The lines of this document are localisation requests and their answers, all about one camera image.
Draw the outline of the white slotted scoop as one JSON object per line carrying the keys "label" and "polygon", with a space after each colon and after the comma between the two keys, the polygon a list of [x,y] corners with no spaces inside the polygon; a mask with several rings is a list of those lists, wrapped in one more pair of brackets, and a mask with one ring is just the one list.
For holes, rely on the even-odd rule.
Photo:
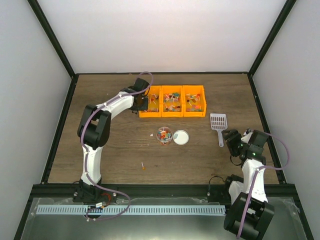
{"label": "white slotted scoop", "polygon": [[222,148],[224,146],[223,131],[228,128],[227,116],[222,113],[211,113],[210,117],[210,128],[217,131],[218,144]]}

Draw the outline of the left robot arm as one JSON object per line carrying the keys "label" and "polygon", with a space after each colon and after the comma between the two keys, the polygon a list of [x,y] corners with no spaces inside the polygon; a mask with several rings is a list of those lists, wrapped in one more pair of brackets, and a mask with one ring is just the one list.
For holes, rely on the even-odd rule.
{"label": "left robot arm", "polygon": [[111,121],[126,110],[147,110],[147,93],[150,87],[150,83],[138,77],[132,86],[123,88],[111,99],[97,105],[85,106],[77,135],[83,150],[83,171],[80,180],[88,185],[84,195],[89,201],[97,202],[102,196],[102,189],[97,185],[102,179],[101,156],[110,137]]}

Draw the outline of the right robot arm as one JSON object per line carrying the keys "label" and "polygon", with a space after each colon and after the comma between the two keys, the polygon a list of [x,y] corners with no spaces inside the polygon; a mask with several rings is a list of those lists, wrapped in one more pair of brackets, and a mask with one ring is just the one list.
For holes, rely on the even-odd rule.
{"label": "right robot arm", "polygon": [[242,177],[230,175],[222,188],[223,198],[231,202],[223,227],[244,240],[263,239],[275,214],[269,204],[264,184],[266,158],[263,156],[268,135],[248,129],[240,134],[236,129],[223,130],[231,157],[241,160]]}

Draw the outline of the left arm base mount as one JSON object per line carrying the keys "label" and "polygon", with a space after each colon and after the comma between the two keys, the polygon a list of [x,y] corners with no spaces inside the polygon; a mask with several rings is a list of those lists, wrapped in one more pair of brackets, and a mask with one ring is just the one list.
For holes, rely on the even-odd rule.
{"label": "left arm base mount", "polygon": [[96,204],[100,202],[114,203],[116,198],[116,193],[113,194],[79,180],[75,185],[72,200],[74,203]]}

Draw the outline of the white jar lid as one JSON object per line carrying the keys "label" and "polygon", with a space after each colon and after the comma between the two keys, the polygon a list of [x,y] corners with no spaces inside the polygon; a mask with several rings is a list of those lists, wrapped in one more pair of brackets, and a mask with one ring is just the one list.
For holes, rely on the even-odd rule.
{"label": "white jar lid", "polygon": [[177,145],[185,145],[188,143],[190,137],[185,130],[180,129],[174,132],[172,139]]}

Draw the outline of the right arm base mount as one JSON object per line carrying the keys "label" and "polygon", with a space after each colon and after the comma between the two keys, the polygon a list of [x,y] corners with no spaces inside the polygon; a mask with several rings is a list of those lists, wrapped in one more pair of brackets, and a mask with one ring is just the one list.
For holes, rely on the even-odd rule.
{"label": "right arm base mount", "polygon": [[[223,184],[213,184],[213,180],[221,180]],[[218,175],[212,176],[208,181],[207,196],[214,202],[229,204],[231,202],[229,187],[231,186],[232,181],[232,176],[227,176],[226,178]]]}

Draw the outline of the clear plastic jar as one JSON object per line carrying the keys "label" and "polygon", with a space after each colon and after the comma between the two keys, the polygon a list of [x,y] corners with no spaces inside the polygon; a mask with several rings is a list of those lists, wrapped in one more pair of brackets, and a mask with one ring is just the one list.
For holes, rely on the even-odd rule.
{"label": "clear plastic jar", "polygon": [[169,127],[163,126],[157,130],[156,138],[161,145],[168,145],[173,139],[173,133]]}

